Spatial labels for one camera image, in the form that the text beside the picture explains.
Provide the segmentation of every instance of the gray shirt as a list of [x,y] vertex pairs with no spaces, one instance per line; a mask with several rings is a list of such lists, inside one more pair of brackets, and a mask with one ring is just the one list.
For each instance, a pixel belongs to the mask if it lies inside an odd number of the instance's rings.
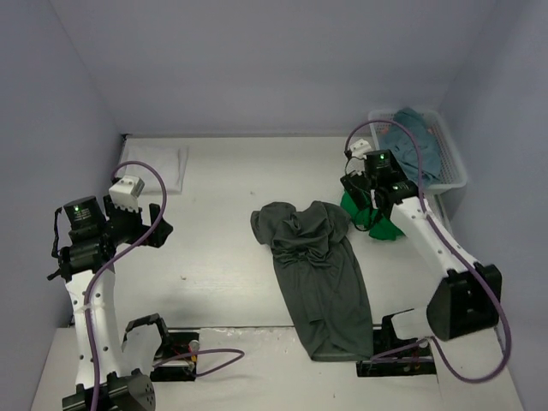
[[305,211],[271,203],[251,215],[271,248],[274,271],[297,334],[312,360],[372,355],[372,317],[360,265],[345,237],[349,214],[314,201]]

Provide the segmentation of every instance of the table surface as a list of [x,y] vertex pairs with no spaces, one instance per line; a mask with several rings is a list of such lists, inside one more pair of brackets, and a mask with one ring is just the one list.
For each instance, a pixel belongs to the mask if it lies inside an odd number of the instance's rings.
[[[338,203],[343,193],[344,139],[337,137],[154,139],[189,148],[183,191],[170,195],[165,219],[175,230],[164,247],[140,248],[116,265],[116,313],[127,322],[160,313],[171,328],[202,328],[202,348],[233,347],[244,360],[195,383],[155,384],[157,410],[424,409],[520,410],[505,370],[487,384],[456,380],[434,352],[438,375],[357,378],[352,363],[311,362],[292,325],[271,252],[251,231],[251,212],[272,201],[303,210],[314,200]],[[128,144],[151,144],[130,139]],[[159,202],[156,195],[141,203]],[[412,244],[371,239],[353,228],[373,320],[424,306],[437,284]],[[206,330],[206,327],[259,327]],[[456,369],[485,375],[500,361],[494,330],[443,343]],[[59,329],[33,411],[60,409],[74,393],[74,330]],[[208,364],[222,359],[200,359]]]
[[[160,313],[171,328],[291,326],[271,250],[251,231],[254,210],[287,201],[339,204],[344,138],[128,139],[127,144],[187,146],[182,194],[170,195],[174,226],[159,249],[141,247],[116,263],[116,313],[132,319]],[[142,195],[147,202],[160,195]],[[406,238],[377,241],[351,227],[373,320],[424,306],[437,283]]]

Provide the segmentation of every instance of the white wall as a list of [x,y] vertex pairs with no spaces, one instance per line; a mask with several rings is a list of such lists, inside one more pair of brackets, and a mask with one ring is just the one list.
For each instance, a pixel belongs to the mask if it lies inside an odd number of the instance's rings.
[[503,273],[510,371],[548,409],[548,2],[500,0],[442,104],[470,175],[445,197],[462,243]]
[[496,0],[52,0],[121,131],[329,132],[438,106]]
[[70,318],[63,281],[45,279],[53,212],[103,192],[120,138],[47,0],[2,0],[0,39],[0,409],[26,410]]

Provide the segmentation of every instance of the plastic basket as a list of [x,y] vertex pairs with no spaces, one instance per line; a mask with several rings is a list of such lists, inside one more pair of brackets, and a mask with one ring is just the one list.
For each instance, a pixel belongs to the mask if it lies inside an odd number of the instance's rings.
[[[425,191],[429,194],[441,194],[452,188],[466,185],[468,176],[461,157],[456,150],[449,129],[444,119],[434,110],[416,110],[425,119],[430,131],[436,136],[439,144],[439,153],[442,160],[442,170],[439,180],[441,183],[432,184]],[[373,110],[369,113],[369,120],[392,120],[398,110]],[[387,124],[371,124],[371,134],[375,149],[379,149],[378,141],[383,138],[383,131]]]

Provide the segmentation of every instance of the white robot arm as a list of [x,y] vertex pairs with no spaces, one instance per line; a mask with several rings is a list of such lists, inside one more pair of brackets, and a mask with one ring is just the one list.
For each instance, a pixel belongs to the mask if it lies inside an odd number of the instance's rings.
[[[98,409],[152,411],[155,395],[150,380],[155,354],[170,341],[164,321],[153,314],[132,321],[120,344],[114,308],[115,274],[112,267],[96,276],[101,267],[111,260],[116,247],[132,244],[150,228],[142,223],[138,198],[144,184],[138,177],[124,176],[104,197],[108,220],[95,197],[72,201],[63,208],[71,224],[69,233],[72,245],[57,250],[56,239],[52,256],[57,258],[59,269],[48,279],[57,276],[65,280],[74,310],[74,325],[79,349],[79,366],[76,393],[63,398],[63,409],[77,411],[91,408],[92,391],[96,384],[92,350],[86,327],[85,311],[92,318],[94,342],[97,347],[100,371],[100,396]],[[150,205],[151,219],[158,218],[159,205]],[[173,228],[162,218],[158,226],[141,245],[161,247]],[[94,282],[89,303],[85,294]]]
[[341,183],[360,210],[376,208],[411,240],[438,284],[423,307],[390,315],[396,336],[408,340],[434,335],[448,341],[496,325],[497,310],[466,265],[474,267],[500,300],[502,277],[497,267],[481,265],[455,241],[390,150],[370,150],[364,140],[350,147],[351,157],[364,160],[364,170],[345,175]]

